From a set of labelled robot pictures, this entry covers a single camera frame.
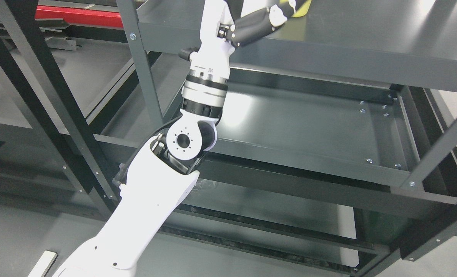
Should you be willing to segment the white robotic hand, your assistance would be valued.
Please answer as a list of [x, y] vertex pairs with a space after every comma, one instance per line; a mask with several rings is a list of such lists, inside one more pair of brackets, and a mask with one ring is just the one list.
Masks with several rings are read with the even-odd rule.
[[190, 73], [226, 83], [230, 76], [229, 58], [235, 47], [247, 46], [274, 33], [296, 12], [297, 4], [276, 4], [233, 21], [225, 0], [206, 0], [199, 31], [201, 46], [190, 55]]

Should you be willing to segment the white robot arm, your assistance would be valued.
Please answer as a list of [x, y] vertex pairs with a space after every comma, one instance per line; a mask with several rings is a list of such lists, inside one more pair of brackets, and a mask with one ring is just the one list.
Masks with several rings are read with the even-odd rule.
[[230, 77], [229, 58], [279, 30], [306, 0], [281, 0], [242, 14], [243, 0], [206, 0], [199, 47], [179, 56], [190, 62], [180, 116], [142, 143], [115, 177], [121, 200], [102, 229], [82, 243], [55, 277], [133, 277], [145, 248], [195, 186], [201, 163], [217, 141]]

